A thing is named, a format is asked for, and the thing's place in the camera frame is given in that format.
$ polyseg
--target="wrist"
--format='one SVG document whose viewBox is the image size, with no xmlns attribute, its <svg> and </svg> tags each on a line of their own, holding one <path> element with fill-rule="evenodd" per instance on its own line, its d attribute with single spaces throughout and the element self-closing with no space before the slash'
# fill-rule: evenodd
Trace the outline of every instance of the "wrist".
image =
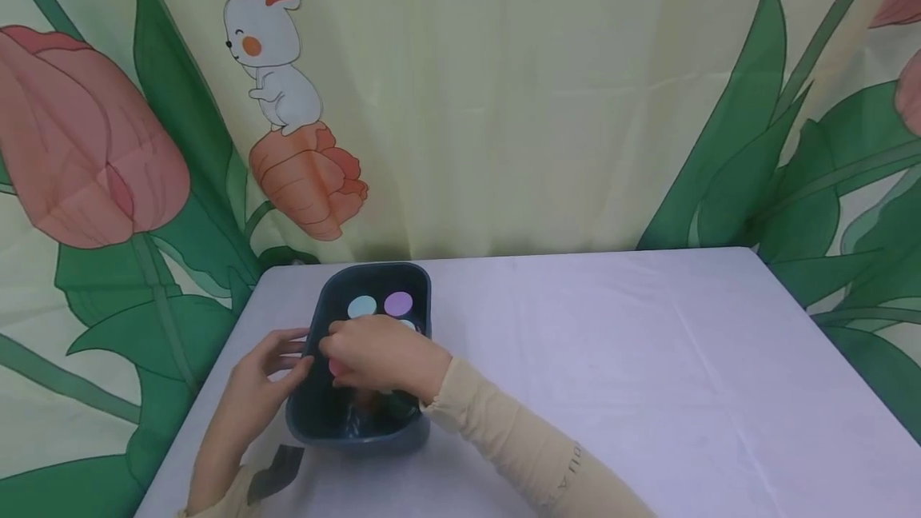
<svg viewBox="0 0 921 518">
<path fill-rule="evenodd" d="M 423 404 L 431 404 L 441 391 L 453 356 L 434 342 L 413 362 L 402 390 L 410 392 Z"/>
</svg>

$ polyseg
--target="fingers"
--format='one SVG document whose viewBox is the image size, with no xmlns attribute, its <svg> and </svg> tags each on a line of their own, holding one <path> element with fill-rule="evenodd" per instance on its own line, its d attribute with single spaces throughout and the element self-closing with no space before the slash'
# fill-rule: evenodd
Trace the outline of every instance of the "fingers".
<svg viewBox="0 0 921 518">
<path fill-rule="evenodd" d="M 297 385 L 307 380 L 311 366 L 313 366 L 313 356 L 302 358 L 291 368 L 291 372 L 286 373 L 284 378 L 274 384 L 285 396 L 290 396 L 290 393 L 297 388 Z"/>
<path fill-rule="evenodd" d="M 279 354 L 301 354 L 303 351 L 304 342 L 302 341 L 282 342 L 277 350 Z"/>
<path fill-rule="evenodd" d="M 285 342 L 305 337 L 309 332 L 310 329 L 273 330 L 268 336 L 262 338 L 262 341 L 256 344 L 256 348 L 249 354 L 259 357 L 261 361 L 266 361 L 273 354 L 278 354 L 278 349 L 282 348 Z"/>
<path fill-rule="evenodd" d="M 291 370 L 291 368 L 297 366 L 297 362 L 299 361 L 301 361 L 301 357 L 299 356 L 276 356 L 266 363 L 265 374 L 271 377 L 274 373 L 283 370 Z"/>
</svg>

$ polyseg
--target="rabbit's orange cheek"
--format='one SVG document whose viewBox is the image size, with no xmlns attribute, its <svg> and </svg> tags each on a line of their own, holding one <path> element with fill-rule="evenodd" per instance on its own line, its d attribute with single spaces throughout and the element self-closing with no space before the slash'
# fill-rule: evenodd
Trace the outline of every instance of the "rabbit's orange cheek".
<svg viewBox="0 0 921 518">
<path fill-rule="evenodd" d="M 243 52 L 247 53 L 250 57 L 258 57 L 262 52 L 262 44 L 259 42 L 259 39 L 244 37 Z"/>
</svg>

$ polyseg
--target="paper circle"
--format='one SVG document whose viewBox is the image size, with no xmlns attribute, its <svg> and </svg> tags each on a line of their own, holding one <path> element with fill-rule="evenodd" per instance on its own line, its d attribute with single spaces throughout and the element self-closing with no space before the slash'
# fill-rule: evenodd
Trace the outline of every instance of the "paper circle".
<svg viewBox="0 0 921 518">
<path fill-rule="evenodd" d="M 413 307 L 413 298 L 407 293 L 393 293 L 384 301 L 384 311 L 392 317 L 403 317 Z"/>
<path fill-rule="evenodd" d="M 358 318 L 366 317 L 377 311 L 377 301 L 370 296 L 359 296 L 357 299 L 349 302 L 348 317 Z"/>
</svg>

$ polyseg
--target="purple circle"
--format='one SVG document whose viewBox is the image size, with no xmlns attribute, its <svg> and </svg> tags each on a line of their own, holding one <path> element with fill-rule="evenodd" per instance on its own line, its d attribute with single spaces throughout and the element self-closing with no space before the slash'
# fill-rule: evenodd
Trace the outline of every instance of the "purple circle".
<svg viewBox="0 0 921 518">
<path fill-rule="evenodd" d="M 402 317 L 413 307 L 413 298 L 407 293 L 393 293 L 384 301 L 384 311 L 392 317 Z"/>
</svg>

